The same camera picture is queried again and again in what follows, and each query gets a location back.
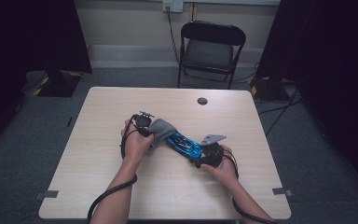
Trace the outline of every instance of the blue object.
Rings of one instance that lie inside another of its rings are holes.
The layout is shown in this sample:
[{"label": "blue object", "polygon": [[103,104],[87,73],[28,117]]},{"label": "blue object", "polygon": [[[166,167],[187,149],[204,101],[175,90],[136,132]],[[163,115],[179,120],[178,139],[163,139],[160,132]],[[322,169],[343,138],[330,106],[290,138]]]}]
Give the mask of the blue object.
[{"label": "blue object", "polygon": [[169,147],[188,159],[197,159],[201,157],[201,146],[198,143],[184,137],[177,131],[168,136],[165,141]]}]

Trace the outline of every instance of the gray carpet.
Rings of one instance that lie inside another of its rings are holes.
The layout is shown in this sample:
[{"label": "gray carpet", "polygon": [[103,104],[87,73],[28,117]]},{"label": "gray carpet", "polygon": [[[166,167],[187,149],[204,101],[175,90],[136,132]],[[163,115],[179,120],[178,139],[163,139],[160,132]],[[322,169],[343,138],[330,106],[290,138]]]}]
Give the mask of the gray carpet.
[{"label": "gray carpet", "polygon": [[[254,71],[239,68],[235,78]],[[29,73],[27,85],[41,76],[43,72]],[[96,68],[92,75],[82,77],[71,98],[35,97],[36,87],[26,91],[21,111],[0,134],[0,223],[85,223],[41,219],[38,210],[42,202],[34,196],[48,189],[88,90],[93,86],[175,88],[176,76],[177,69],[170,67]],[[227,86],[189,77],[184,82],[209,89]],[[294,86],[286,88],[294,93]],[[232,89],[249,87],[240,83]],[[262,112],[285,103],[255,101],[255,105]],[[266,131],[280,112],[260,115]],[[324,139],[323,125],[303,103],[284,112],[270,131],[268,143],[283,186],[295,194],[288,198],[292,217],[279,223],[358,223],[358,176]]]}]

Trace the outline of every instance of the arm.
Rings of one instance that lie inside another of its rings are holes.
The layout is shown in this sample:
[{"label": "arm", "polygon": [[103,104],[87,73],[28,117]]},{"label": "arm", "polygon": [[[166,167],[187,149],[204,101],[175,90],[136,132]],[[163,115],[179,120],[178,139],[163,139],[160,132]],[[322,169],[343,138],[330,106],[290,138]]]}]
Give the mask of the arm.
[{"label": "arm", "polygon": [[[130,125],[129,133],[133,130],[136,130],[135,127]],[[128,135],[125,146],[126,157],[123,159],[120,169],[108,189],[133,179],[142,157],[149,149],[153,139],[153,134],[148,137],[143,137],[138,132]],[[127,223],[130,212],[131,193],[132,186],[129,186],[104,198],[95,209],[91,223]]]},{"label": "arm", "polygon": [[[231,152],[231,149],[223,145],[222,148],[225,150],[225,155],[230,156],[228,152]],[[240,181],[235,176],[234,166],[229,159],[223,157],[222,162],[216,168],[206,164],[202,164],[201,168],[211,173],[217,181],[226,187],[226,189],[231,193],[238,207],[243,212],[252,216],[272,220],[272,218],[263,210],[263,208],[261,208],[260,205],[258,205],[258,203],[249,195],[246,189],[243,188]],[[247,224],[259,223],[246,217],[242,217],[242,220]]]}]

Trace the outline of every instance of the light wood tabletop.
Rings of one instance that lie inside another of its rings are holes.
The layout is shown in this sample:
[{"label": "light wood tabletop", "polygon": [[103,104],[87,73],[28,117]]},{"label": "light wood tabletop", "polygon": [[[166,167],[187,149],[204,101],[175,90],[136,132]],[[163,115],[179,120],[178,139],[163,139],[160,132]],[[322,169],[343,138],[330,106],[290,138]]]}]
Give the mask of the light wood tabletop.
[{"label": "light wood tabletop", "polygon": [[[200,97],[207,105],[198,104]],[[139,111],[171,123],[184,136],[200,142],[207,134],[227,138],[239,166],[240,182],[275,219],[291,211],[255,104],[248,91],[94,87],[48,190],[39,216],[87,218],[92,202],[103,193],[120,164],[120,131]],[[214,178],[197,169],[164,142],[149,150],[133,185],[130,219],[238,219],[231,196]]]}]

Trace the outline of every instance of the black folding chair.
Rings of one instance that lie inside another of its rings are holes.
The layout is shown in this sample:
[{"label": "black folding chair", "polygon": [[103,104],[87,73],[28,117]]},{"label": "black folding chair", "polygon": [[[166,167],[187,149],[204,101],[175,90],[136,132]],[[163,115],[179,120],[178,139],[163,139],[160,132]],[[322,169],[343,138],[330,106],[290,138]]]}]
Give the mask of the black folding chair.
[{"label": "black folding chair", "polygon": [[245,33],[233,25],[207,21],[191,21],[181,30],[181,48],[177,88],[181,85],[182,70],[199,70],[226,75],[224,81],[231,88],[237,62],[246,41]]}]

